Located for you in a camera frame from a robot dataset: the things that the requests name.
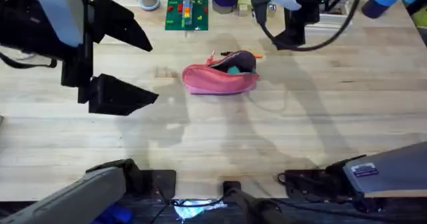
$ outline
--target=green lego baseplate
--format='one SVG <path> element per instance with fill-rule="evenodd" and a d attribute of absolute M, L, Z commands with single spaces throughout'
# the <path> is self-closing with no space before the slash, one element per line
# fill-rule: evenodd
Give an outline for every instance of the green lego baseplate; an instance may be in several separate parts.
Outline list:
<path fill-rule="evenodd" d="M 192 25 L 182 25 L 182 11 L 178 11 L 178 4 L 182 0 L 167 0 L 167 6 L 173 7 L 171 11 L 166 11 L 165 30 L 175 31 L 207 31 L 209 11 L 205 13 L 205 7 L 209 10 L 208 0 L 193 0 L 193 21 Z"/>

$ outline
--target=wooden table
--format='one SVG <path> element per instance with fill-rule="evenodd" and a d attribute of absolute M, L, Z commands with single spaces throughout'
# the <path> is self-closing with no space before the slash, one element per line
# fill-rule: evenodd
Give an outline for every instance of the wooden table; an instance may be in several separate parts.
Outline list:
<path fill-rule="evenodd" d="M 256 197 L 285 197 L 274 181 L 285 169 L 325 167 L 427 139 L 427 53 L 404 6 L 353 26 L 319 51 L 276 51 L 255 21 L 209 13 L 209 31 L 164 31 L 165 3 L 135 13 L 154 50 L 112 38 L 94 46 L 95 74 L 115 75 L 160 94 L 154 105 L 114 117 L 87 113 L 61 69 L 0 65 L 0 201 L 38 200 L 94 165 L 133 158 L 141 169 L 175 169 L 177 198 L 221 195 L 241 181 Z M 281 11 L 268 21 L 283 29 Z M 318 43 L 331 33 L 309 33 Z M 212 50 L 247 49 L 258 61 L 256 90 L 190 95 L 182 70 Z"/>

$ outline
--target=label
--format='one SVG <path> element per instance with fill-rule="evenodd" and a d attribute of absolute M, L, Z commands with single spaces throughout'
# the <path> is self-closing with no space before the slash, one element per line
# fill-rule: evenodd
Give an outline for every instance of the label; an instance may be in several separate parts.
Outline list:
<path fill-rule="evenodd" d="M 379 174 L 373 163 L 365 163 L 351 167 L 355 177 L 367 177 Z"/>

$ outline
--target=pink pouch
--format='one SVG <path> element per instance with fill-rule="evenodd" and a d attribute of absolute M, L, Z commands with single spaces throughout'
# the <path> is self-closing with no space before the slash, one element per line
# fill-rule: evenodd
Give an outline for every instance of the pink pouch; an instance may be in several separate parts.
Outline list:
<path fill-rule="evenodd" d="M 182 80 L 191 94 L 233 94 L 249 91 L 260 77 L 255 73 L 256 59 L 248 51 L 236 51 L 221 60 L 213 61 L 214 53 L 202 65 L 190 65 Z M 238 68 L 236 74 L 228 70 Z"/>

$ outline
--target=wire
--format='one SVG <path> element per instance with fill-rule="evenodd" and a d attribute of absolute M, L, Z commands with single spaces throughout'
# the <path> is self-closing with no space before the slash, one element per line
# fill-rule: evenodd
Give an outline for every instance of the wire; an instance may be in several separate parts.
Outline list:
<path fill-rule="evenodd" d="M 168 199 L 166 199 L 165 198 L 165 195 L 163 194 L 163 191 L 159 188 L 159 187 L 157 187 L 157 190 L 159 191 L 159 195 L 160 195 L 160 198 L 161 198 L 161 200 L 166 204 L 166 205 L 171 205 L 171 206 L 173 206 L 173 207 L 209 207 L 209 206 L 212 206 L 212 205 L 216 205 L 216 204 L 218 204 L 218 203 L 221 203 L 223 200 L 224 200 L 224 198 L 225 197 L 227 197 L 228 195 L 230 195 L 231 194 L 231 191 L 229 191 L 229 192 L 227 192 L 227 193 L 224 193 L 224 195 L 221 197 L 221 198 L 219 198 L 218 200 L 216 200 L 216 201 L 212 201 L 211 203 L 206 203 L 206 204 L 197 204 L 197 205 L 183 205 L 183 203 L 185 203 L 186 201 L 183 201 L 183 202 L 181 202 L 181 203 L 178 203 L 178 201 L 176 201 L 176 200 L 168 200 Z"/>
<path fill-rule="evenodd" d="M 166 208 L 169 207 L 169 205 L 165 205 L 161 208 L 161 210 L 157 213 L 157 215 L 149 222 L 149 224 L 154 224 L 155 220 L 166 210 Z"/>
<path fill-rule="evenodd" d="M 211 203 L 206 203 L 206 204 L 183 205 L 183 203 L 178 203 L 178 202 L 177 202 L 177 201 L 175 201 L 175 200 L 170 201 L 170 202 L 169 202 L 169 204 L 170 204 L 170 205 L 172 205 L 172 206 L 174 206 L 174 207 L 209 207 L 209 206 L 212 206 L 212 205 L 216 205 L 216 204 L 218 204 L 218 203 L 221 203 L 221 202 L 224 200 L 224 197 L 225 197 L 225 196 L 223 196 L 223 197 L 219 198 L 219 199 L 218 199 L 218 200 L 216 200 L 216 201 L 212 201 Z"/>
<path fill-rule="evenodd" d="M 262 24 L 262 25 L 260 24 L 260 26 L 262 31 L 267 35 L 267 37 L 270 38 L 273 41 L 273 43 L 278 47 L 283 47 L 284 49 L 289 49 L 291 51 L 314 51 L 333 43 L 346 30 L 346 28 L 350 24 L 350 21 L 353 19 L 354 14 L 356 13 L 356 10 L 359 6 L 359 2 L 360 0 L 353 1 L 352 8 L 350 9 L 350 12 L 348 13 L 346 20 L 342 23 L 342 26 L 340 27 L 340 29 L 332 37 L 330 37 L 328 40 L 324 41 L 323 43 L 320 43 L 318 45 L 314 45 L 311 47 L 296 47 L 295 45 L 288 45 L 281 41 L 275 40 L 275 37 L 270 33 L 270 31 L 268 31 L 265 24 Z"/>
<path fill-rule="evenodd" d="M 354 213 L 348 213 L 348 212 L 343 212 L 343 211 L 329 211 L 329 210 L 325 210 L 325 209 L 316 209 L 316 208 L 311 208 L 311 207 L 302 207 L 299 205 L 294 205 L 292 203 L 288 203 L 276 198 L 272 198 L 273 201 L 283 204 L 285 206 L 288 207 L 293 207 L 295 209 L 299 209 L 299 210 L 304 210 L 304 211 L 312 211 L 315 213 L 322 213 L 322 214 L 329 214 L 329 215 L 339 215 L 339 216 L 343 216 L 343 217 L 353 217 L 353 218 L 358 218 L 358 219 L 365 219 L 365 220 L 371 220 L 371 221 L 382 221 L 385 223 L 399 223 L 399 220 L 391 220 L 391 219 L 387 219 L 387 218 L 383 218 L 383 217 L 371 217 L 371 216 L 367 216 L 367 215 L 361 215 L 361 214 L 354 214 Z"/>
<path fill-rule="evenodd" d="M 279 173 L 277 175 L 277 181 L 278 181 L 278 183 L 282 184 L 285 187 L 286 187 L 286 180 L 283 180 L 282 177 L 285 177 L 286 175 L 288 175 L 288 174 Z M 281 203 L 281 204 L 286 205 L 288 207 L 293 207 L 295 209 L 304 210 L 304 211 L 312 211 L 312 212 L 315 212 L 315 213 L 322 213 L 322 214 L 329 214 L 329 215 L 339 215 L 339 216 L 353 217 L 353 218 L 358 218 L 358 219 L 367 219 L 367 220 L 371 220 L 371 221 L 382 221 L 382 222 L 385 222 L 385 223 L 398 223 L 399 222 L 399 220 L 392 220 L 392 219 L 387 219 L 387 218 L 383 218 L 383 217 L 372 217 L 372 216 L 355 214 L 355 213 L 349 213 L 349 212 L 343 212 L 343 211 L 329 211 L 329 210 L 325 210 L 325 209 L 316 209 L 316 208 L 311 208 L 311 207 L 302 207 L 302 206 L 294 205 L 292 203 L 288 203 L 286 201 L 282 201 L 282 200 L 276 199 L 276 198 L 272 198 L 272 200 L 275 201 L 276 203 Z M 318 202 L 318 201 L 310 201 L 309 199 L 307 199 L 307 197 L 305 197 L 305 200 L 308 201 L 308 202 L 310 202 L 310 203 L 324 203 L 324 202 Z"/>

